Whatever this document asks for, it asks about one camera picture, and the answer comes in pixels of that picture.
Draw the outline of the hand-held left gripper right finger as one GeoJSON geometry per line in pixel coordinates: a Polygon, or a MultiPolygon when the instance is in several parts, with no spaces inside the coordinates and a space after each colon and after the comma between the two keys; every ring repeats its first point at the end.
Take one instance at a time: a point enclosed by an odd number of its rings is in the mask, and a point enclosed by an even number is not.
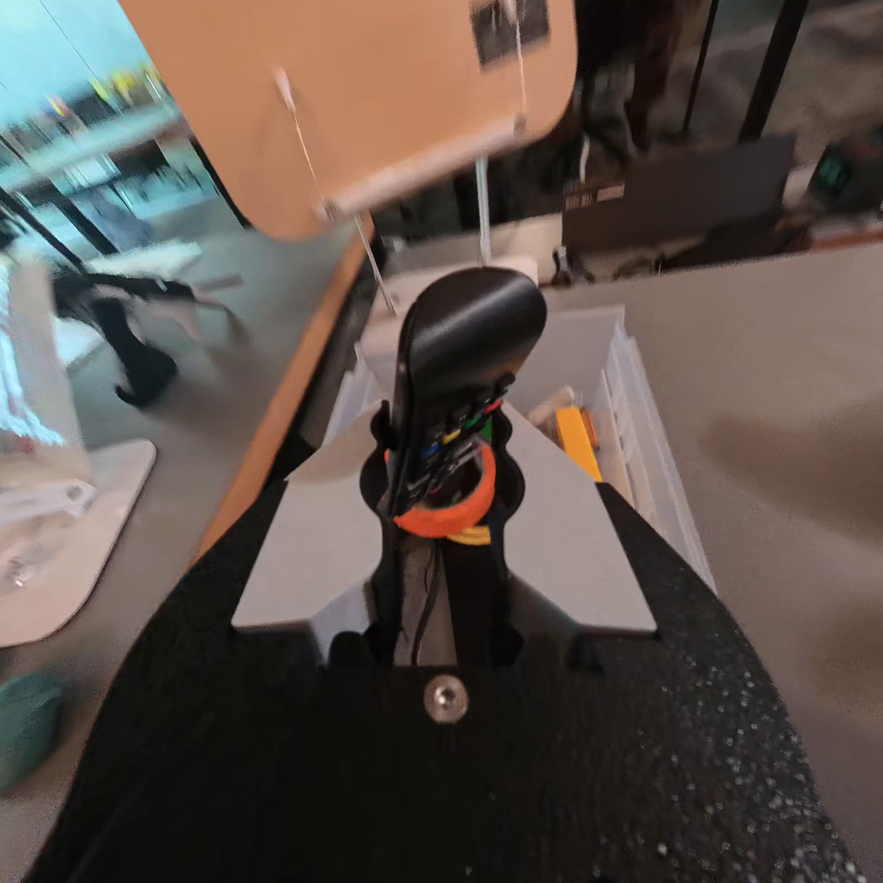
{"type": "Polygon", "coordinates": [[[524,494],[502,528],[512,580],[512,623],[522,636],[656,632],[624,547],[580,465],[505,403],[505,451],[524,494]]]}

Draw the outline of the white stand base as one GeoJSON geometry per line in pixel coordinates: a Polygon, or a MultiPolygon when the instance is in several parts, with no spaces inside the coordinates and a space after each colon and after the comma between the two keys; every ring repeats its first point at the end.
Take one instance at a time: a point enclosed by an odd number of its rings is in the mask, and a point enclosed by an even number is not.
{"type": "Polygon", "coordinates": [[[138,502],[157,449],[138,439],[100,448],[89,457],[95,493],[85,510],[19,523],[23,537],[2,551],[4,649],[41,641],[80,612],[138,502]]]}

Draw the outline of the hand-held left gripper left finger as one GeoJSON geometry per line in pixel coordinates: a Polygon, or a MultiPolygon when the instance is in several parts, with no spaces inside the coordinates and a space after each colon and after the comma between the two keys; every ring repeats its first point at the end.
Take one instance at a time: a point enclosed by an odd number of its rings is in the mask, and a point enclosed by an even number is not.
{"type": "Polygon", "coordinates": [[[371,633],[395,649],[402,625],[393,525],[371,502],[385,491],[381,449],[390,416],[378,400],[284,482],[281,501],[232,615],[242,634],[289,632],[312,649],[371,633]]]}

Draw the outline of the orange tape roll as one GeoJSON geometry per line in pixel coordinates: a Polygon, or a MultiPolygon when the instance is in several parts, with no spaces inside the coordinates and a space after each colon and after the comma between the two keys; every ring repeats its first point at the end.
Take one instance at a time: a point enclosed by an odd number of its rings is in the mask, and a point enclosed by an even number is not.
{"type": "Polygon", "coordinates": [[[399,528],[424,539],[444,539],[477,527],[490,512],[495,497],[496,461],[493,449],[480,440],[480,479],[460,502],[439,509],[418,505],[392,521],[399,528]]]}

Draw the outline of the wooden panel on white stand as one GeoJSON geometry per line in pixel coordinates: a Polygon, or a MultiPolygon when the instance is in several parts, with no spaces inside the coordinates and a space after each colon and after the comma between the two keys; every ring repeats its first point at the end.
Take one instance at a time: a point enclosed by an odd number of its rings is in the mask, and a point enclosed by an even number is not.
{"type": "Polygon", "coordinates": [[[556,126],[573,2],[120,2],[233,205],[292,242],[556,126]]]}

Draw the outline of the teal round object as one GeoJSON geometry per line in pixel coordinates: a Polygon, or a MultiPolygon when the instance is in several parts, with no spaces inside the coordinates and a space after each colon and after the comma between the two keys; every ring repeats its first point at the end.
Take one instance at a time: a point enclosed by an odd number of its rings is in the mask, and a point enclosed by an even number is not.
{"type": "Polygon", "coordinates": [[[60,679],[34,671],[1,686],[1,793],[26,780],[49,755],[62,707],[60,679]]]}

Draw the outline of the black remote control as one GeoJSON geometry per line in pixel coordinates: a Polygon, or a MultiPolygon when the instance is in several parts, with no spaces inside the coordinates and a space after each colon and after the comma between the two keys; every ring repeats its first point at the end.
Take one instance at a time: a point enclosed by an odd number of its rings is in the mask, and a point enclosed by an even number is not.
{"type": "Polygon", "coordinates": [[[460,469],[489,474],[484,428],[545,324],[539,286],[514,269],[458,270],[417,297],[396,349],[384,516],[439,502],[460,469]]]}

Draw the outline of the clear plastic storage bin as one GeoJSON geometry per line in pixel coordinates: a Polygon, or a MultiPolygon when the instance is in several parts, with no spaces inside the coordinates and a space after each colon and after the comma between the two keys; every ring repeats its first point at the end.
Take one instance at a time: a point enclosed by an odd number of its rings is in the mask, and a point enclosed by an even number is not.
{"type": "Polygon", "coordinates": [[[507,399],[528,417],[564,388],[591,413],[602,479],[717,592],[623,306],[551,313],[507,399]]]}

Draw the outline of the yellow block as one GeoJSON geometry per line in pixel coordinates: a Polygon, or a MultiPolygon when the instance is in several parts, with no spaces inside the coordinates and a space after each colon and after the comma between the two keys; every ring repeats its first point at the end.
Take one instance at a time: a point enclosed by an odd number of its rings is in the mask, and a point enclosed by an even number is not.
{"type": "Polygon", "coordinates": [[[583,409],[571,405],[556,411],[555,422],[559,447],[596,483],[603,482],[591,418],[586,417],[583,409]]]}

